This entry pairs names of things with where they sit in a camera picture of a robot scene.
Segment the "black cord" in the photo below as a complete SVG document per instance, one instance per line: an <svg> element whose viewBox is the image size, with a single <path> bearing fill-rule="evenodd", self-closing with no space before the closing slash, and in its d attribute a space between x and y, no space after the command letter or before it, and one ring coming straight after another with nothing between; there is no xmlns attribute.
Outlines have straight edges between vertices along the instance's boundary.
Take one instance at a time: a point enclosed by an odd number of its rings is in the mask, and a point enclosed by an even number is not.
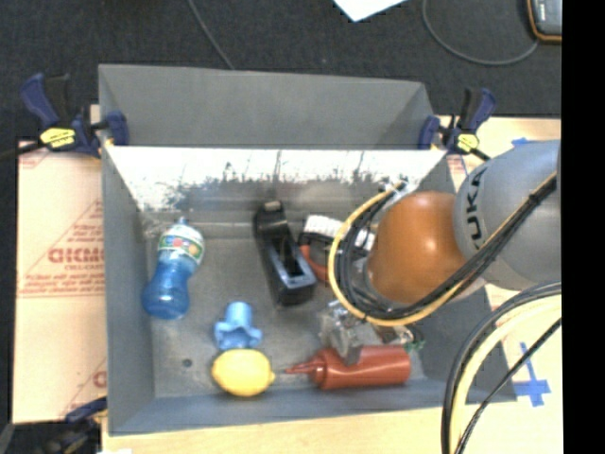
<svg viewBox="0 0 605 454"><path fill-rule="evenodd" d="M460 57L461 59L464 59L466 61L469 61L469 62L472 62L472 63L476 63L476 64L491 65L491 66L510 65L510 64L514 64L514 63L517 63L519 61L522 61L523 59L526 59L527 57L529 57L538 48L539 41L536 39L534 41L534 43L531 45L531 47L527 51L525 51L521 55L516 56L514 58L511 58L511 59L504 59L504 60L501 60L501 61L489 61L489 60L483 60L483 59L475 58L473 56L469 56L468 54L465 54L463 52L460 52L460 51L456 50L454 47L452 47L451 45L447 44L439 35L437 35L437 32L435 32L435 30L433 29L433 27L429 23L427 11L426 11L427 2L428 2L428 0L423 0L423 21L424 21L424 24L426 25L426 28L428 29L428 31L430 32L430 34L433 36L433 38L442 47L444 47L446 50L448 50L449 52L451 52L455 56Z"/></svg>
<svg viewBox="0 0 605 454"><path fill-rule="evenodd" d="M494 329L496 328L496 323L503 316L510 313L517 307L561 294L561 281L552 283L542 283L532 288L527 288L507 300L491 315L484 318L467 337L467 340L464 342L464 344L458 351L457 357L452 363L450 375L445 384L443 409L441 412L441 452L443 454L449 454L450 452L449 436L450 425L452 420L452 407L454 397L456 396L456 392L458 390L458 383L464 370L464 366L468 362L468 358L481 345L485 337L494 331Z"/></svg>
<svg viewBox="0 0 605 454"><path fill-rule="evenodd" d="M25 153L29 153L30 151L35 151L36 149L40 149L43 147L42 143L30 143L29 145L25 145L23 147L7 149L0 153L0 162L4 162L7 160L14 160L20 155Z"/></svg>
<svg viewBox="0 0 605 454"><path fill-rule="evenodd" d="M382 300L379 294L369 291L368 288L358 288L352 284L351 249L361 230L365 229L373 220L380 209L390 200L396 192L393 190L385 198L368 208L363 214L356 218L349 230L340 242L340 253L335 257L335 277L342 293L349 302L362 310L368 316L380 320L398 320L407 318L423 311L427 306L440 299L452 288L458 291L454 295L462 293L491 265L497 255L504 249L510 238L516 233L531 212L552 193L557 187L557 179L551 177L534 191L526 201L509 217L500 227L500 230L479 249L462 267L446 279L439 287L426 295L422 300L411 306L397 306L393 302Z"/></svg>
<svg viewBox="0 0 605 454"><path fill-rule="evenodd" d="M218 45L218 42L213 37L212 33L208 29L208 26L204 23L203 19L201 18L201 15L199 14L199 11L198 11L198 8L196 7L195 2L193 0L187 0L187 4L189 5L189 8L191 9L194 17L196 17L196 20L198 21L199 27L201 28L201 30L206 35L206 38L210 41L210 44L212 44L212 47L218 53L218 55L220 56L220 58L227 64L227 67L229 67L231 70L235 70L235 67L233 66L233 64L231 63L231 61L227 57L227 55L220 48L220 45Z"/></svg>
<svg viewBox="0 0 605 454"><path fill-rule="evenodd" d="M469 442L469 439L471 438L471 434L473 433L473 430L475 429L475 426L476 426L477 422L479 421L479 418L481 417L481 414L488 407L488 405L490 404L492 399L498 394L498 392L500 392L500 390L502 390L502 388L507 384L507 382L509 382L512 379L512 377L521 369L521 367L523 367L526 364L526 362L531 358L531 356L533 354L535 354L542 347L542 345L544 343L546 343L548 341L548 339L550 337L552 337L555 334L555 332L557 332L559 330L559 328L561 326L562 326L562 318L559 318L515 362L515 364L512 366L512 368L507 372L507 374L505 376L502 377L502 379L498 382L498 384L490 392L490 394L485 398L485 400L483 400L483 402L481 402L481 405L476 410L476 412L473 414L473 417L471 418L471 421L469 422L468 426L466 427L466 429L464 429L464 432L462 434L462 437L460 437L460 441L456 447L456 450L454 451L454 454L462 454L462 452L466 448L466 445Z"/></svg>

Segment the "blue water bottle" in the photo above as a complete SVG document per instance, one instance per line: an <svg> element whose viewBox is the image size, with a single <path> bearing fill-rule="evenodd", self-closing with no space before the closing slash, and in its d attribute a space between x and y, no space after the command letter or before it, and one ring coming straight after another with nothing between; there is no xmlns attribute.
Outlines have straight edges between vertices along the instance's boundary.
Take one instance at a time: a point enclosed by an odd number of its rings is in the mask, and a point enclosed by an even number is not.
<svg viewBox="0 0 605 454"><path fill-rule="evenodd" d="M199 231L179 218L160 237L158 264L153 278L143 289L145 311L157 318L176 320L189 309L187 280L204 256L204 239Z"/></svg>

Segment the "lemon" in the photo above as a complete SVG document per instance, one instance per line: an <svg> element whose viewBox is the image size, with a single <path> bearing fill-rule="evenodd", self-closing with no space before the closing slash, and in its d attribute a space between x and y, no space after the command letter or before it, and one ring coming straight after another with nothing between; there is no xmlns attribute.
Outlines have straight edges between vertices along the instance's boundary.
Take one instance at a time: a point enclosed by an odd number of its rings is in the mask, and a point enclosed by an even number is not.
<svg viewBox="0 0 605 454"><path fill-rule="evenodd" d="M275 374L268 358L258 350L234 348L215 360L212 377L225 392L251 397L264 392Z"/></svg>

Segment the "black carpet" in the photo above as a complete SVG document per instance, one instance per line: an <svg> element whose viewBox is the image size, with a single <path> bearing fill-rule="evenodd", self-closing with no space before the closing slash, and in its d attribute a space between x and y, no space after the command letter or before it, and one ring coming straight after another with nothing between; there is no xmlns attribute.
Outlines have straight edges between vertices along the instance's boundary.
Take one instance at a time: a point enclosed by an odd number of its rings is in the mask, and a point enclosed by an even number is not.
<svg viewBox="0 0 605 454"><path fill-rule="evenodd" d="M0 151L38 132L19 98L25 79L68 73L75 109L95 102L101 62L417 80L437 114L459 113L465 87L487 87L497 99L496 114L561 116L560 45L539 44L509 65L467 61L429 33L424 0L357 24L331 0L194 2L229 63L186 0L0 0ZM534 45L525 0L428 0L425 9L441 38L483 61L514 60ZM14 162L0 163L0 430L10 405L16 180ZM18 428L9 452L30 452L48 429L34 435Z"/></svg>

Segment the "red ketchup bottle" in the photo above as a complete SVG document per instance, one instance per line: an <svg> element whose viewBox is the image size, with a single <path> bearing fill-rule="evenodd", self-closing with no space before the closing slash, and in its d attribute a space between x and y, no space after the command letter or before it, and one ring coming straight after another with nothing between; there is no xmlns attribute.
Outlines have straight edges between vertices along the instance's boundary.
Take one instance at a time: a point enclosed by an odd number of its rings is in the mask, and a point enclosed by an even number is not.
<svg viewBox="0 0 605 454"><path fill-rule="evenodd" d="M308 374L322 390L405 383L410 374L409 355L398 345L368 345L359 360L345 365L334 348L323 348L305 363L285 370L287 374Z"/></svg>

